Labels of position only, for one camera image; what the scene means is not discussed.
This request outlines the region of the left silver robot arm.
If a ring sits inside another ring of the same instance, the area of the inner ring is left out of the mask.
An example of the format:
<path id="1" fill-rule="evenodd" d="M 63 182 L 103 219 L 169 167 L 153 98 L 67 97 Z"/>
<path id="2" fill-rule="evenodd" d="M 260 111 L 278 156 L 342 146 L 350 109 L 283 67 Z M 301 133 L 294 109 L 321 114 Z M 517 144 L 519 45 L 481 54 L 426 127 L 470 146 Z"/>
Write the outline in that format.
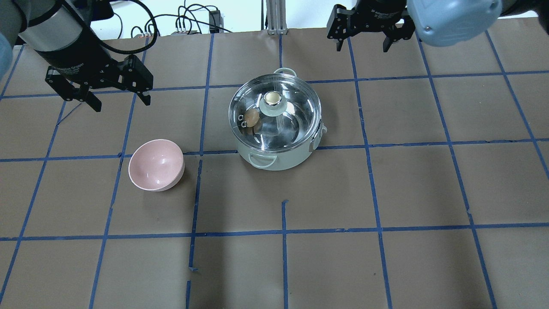
<path id="1" fill-rule="evenodd" d="M 3 0 L 1 2 L 1 75 L 12 64 L 12 49 L 21 39 L 47 63 L 45 82 L 63 100 L 78 100 L 100 112 L 94 89 L 134 93 L 146 106 L 154 77 L 138 57 L 155 45 L 122 50 L 102 41 L 91 28 L 114 15 L 109 0 Z"/>

